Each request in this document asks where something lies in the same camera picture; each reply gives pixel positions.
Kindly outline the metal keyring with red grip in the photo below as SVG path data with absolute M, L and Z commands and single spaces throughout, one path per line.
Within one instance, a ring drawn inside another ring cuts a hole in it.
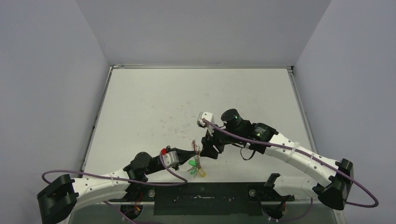
M 193 151 L 197 152 L 197 155 L 193 157 L 194 161 L 196 162 L 196 166 L 191 166 L 191 169 L 195 169 L 195 168 L 201 169 L 200 158 L 199 158 L 200 150 L 199 150 L 199 146 L 196 144 L 196 140 L 192 141 L 191 147 Z

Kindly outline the key with yellow tag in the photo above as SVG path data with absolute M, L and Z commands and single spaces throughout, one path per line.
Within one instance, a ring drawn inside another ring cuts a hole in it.
M 205 177 L 205 176 L 206 176 L 206 173 L 205 173 L 205 171 L 204 171 L 203 169 L 198 169 L 198 170 L 197 170 L 197 173 L 198 173 L 201 177 Z

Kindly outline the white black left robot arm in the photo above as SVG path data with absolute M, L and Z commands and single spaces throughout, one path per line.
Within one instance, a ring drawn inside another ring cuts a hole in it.
M 174 183 L 148 182 L 147 176 L 174 168 L 197 156 L 197 151 L 166 147 L 153 157 L 138 153 L 124 168 L 105 175 L 83 174 L 71 178 L 67 171 L 37 195 L 42 223 L 58 224 L 73 211 L 109 200 L 133 201 L 142 194 L 142 186 L 174 186 Z

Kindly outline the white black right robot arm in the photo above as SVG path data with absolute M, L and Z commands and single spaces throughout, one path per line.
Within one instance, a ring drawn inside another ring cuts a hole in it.
M 306 174 L 306 177 L 271 175 L 269 184 L 264 187 L 269 200 L 301 195 L 317 198 L 334 210 L 345 208 L 353 184 L 350 180 L 353 164 L 349 160 L 337 161 L 312 152 L 264 123 L 243 119 L 236 109 L 225 111 L 221 121 L 224 128 L 215 124 L 212 113 L 199 114 L 197 125 L 207 129 L 201 139 L 202 157 L 217 159 L 226 145 L 241 145 L 254 153 L 277 158 Z

